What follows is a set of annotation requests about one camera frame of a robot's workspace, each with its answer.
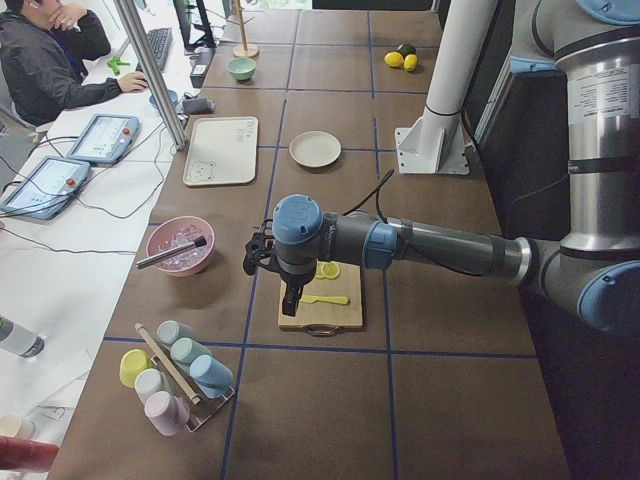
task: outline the tablet screen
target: tablet screen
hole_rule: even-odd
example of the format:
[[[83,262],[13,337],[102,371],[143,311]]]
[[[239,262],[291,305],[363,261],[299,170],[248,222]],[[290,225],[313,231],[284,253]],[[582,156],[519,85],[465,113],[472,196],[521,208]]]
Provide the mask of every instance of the tablet screen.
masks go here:
[[[41,211],[66,201],[60,196],[68,178],[72,178],[81,165],[62,160],[49,159],[25,180],[18,192],[6,204],[19,213]]]
[[[73,151],[74,157],[109,158],[128,118],[99,116]]]

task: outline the white table surface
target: white table surface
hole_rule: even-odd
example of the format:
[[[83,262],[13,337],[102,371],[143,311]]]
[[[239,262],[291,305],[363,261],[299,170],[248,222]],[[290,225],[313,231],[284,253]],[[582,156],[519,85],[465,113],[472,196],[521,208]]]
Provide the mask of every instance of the white table surface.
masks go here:
[[[175,23],[170,10],[165,12],[168,16],[158,10],[155,13],[143,18],[147,30]],[[189,79],[191,66],[176,27],[173,38],[163,78],[179,96],[185,91],[195,94],[198,91]],[[121,67],[121,75],[133,71],[137,60],[131,46],[120,57],[131,63]],[[85,83],[113,76],[106,65],[110,58],[98,61]],[[167,174],[174,146],[166,129],[157,128],[162,119],[149,104],[149,97],[149,90],[132,92],[99,105],[64,111],[49,130],[48,138],[77,136],[95,113],[140,119],[131,154],[106,171],[92,168],[91,176],[98,176],[82,191],[84,203],[128,216],[162,183],[160,172]],[[56,148],[65,154],[72,144],[56,143]],[[28,175],[46,155],[57,153],[49,145],[37,148],[20,173]],[[1,220],[8,230],[56,249],[135,252],[159,191],[125,219],[74,200],[50,221],[26,217]],[[34,440],[62,442],[132,262],[132,254],[51,252],[0,231],[0,313],[45,339],[43,351],[31,359],[0,350],[0,415],[27,415],[36,423]],[[0,472],[0,478],[45,477]]]

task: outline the beige plate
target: beige plate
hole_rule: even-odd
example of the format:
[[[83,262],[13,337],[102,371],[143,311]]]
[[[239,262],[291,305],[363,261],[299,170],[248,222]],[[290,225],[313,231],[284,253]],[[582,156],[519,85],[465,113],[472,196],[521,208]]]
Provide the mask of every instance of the beige plate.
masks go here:
[[[336,137],[327,132],[311,131],[298,135],[289,145],[289,153],[300,165],[326,167],[340,156],[342,147]]]

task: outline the lemon slice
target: lemon slice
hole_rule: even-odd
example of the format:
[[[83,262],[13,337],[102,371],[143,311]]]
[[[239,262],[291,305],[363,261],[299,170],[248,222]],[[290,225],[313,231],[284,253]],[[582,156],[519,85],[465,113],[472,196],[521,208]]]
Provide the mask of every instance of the lemon slice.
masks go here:
[[[340,276],[340,265],[336,262],[318,262],[316,266],[316,278],[335,280]]]

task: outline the black wallet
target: black wallet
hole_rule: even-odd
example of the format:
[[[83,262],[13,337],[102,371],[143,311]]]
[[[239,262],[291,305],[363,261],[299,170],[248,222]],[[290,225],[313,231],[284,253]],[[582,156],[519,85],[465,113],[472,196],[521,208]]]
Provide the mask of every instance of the black wallet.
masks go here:
[[[207,98],[185,98],[182,100],[182,111],[185,115],[201,115],[213,113],[216,104]]]

